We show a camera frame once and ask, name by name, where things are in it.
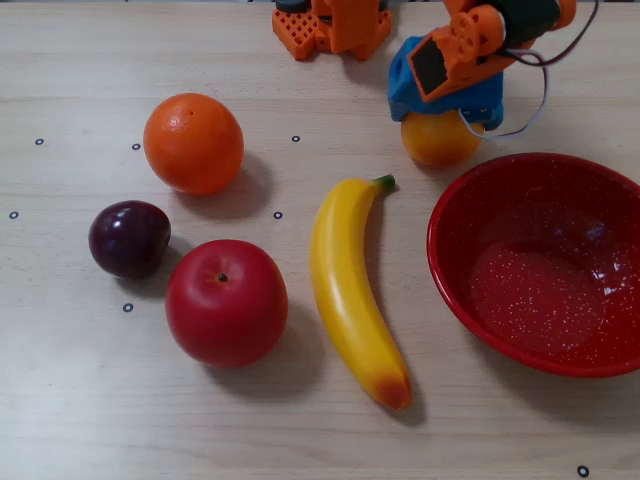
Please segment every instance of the red bowl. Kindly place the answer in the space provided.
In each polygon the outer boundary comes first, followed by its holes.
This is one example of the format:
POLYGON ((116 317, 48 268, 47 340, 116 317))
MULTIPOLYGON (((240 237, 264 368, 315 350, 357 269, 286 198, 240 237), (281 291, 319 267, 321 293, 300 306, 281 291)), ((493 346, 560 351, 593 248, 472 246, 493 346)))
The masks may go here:
POLYGON ((433 278, 480 339, 546 372, 640 368, 640 187, 601 165, 526 153, 484 163, 438 201, 433 278))

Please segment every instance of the orange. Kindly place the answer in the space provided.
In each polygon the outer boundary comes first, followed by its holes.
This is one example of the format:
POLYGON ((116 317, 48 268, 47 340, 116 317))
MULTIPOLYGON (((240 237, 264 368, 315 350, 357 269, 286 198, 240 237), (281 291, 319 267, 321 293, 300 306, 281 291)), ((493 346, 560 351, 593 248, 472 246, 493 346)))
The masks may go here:
POLYGON ((162 102, 144 129, 144 152, 167 185, 192 195, 224 188, 240 170, 242 130, 220 102, 183 93, 162 102))
MULTIPOLYGON (((471 126, 483 133, 480 124, 471 126)), ((409 113, 402 121, 402 142, 411 157, 428 167, 447 167, 471 158, 482 139, 467 130, 456 110, 440 115, 409 113)))

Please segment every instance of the yellow banana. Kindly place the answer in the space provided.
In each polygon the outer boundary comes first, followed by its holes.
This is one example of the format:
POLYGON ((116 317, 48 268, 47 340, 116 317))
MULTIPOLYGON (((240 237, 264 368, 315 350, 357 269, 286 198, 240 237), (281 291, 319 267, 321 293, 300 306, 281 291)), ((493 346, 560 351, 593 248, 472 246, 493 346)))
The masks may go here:
POLYGON ((382 405, 411 405, 407 367, 378 310, 367 279, 364 235, 369 210, 393 176, 343 180, 318 211, 311 239, 316 304, 338 353, 362 387, 382 405))

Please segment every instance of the blue robot part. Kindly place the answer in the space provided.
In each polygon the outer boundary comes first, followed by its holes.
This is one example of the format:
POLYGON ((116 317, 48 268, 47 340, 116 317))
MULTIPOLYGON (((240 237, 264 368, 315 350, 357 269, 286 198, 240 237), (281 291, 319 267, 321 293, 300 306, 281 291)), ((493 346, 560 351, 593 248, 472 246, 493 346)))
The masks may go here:
POLYGON ((488 131, 498 128, 504 118, 502 72, 433 102, 422 101, 407 59, 423 38, 409 37, 391 62, 388 98, 393 121, 402 121, 409 112, 437 115, 461 109, 469 123, 482 123, 488 131))

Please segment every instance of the dark red plum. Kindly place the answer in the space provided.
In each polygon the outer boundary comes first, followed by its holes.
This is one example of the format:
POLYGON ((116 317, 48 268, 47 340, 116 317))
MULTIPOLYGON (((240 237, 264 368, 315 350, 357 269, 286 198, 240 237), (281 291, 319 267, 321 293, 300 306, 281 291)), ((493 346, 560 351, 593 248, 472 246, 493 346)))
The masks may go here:
POLYGON ((171 224, 162 210, 129 200, 100 212, 89 230, 89 248, 106 272, 140 279, 158 269, 170 237, 171 224))

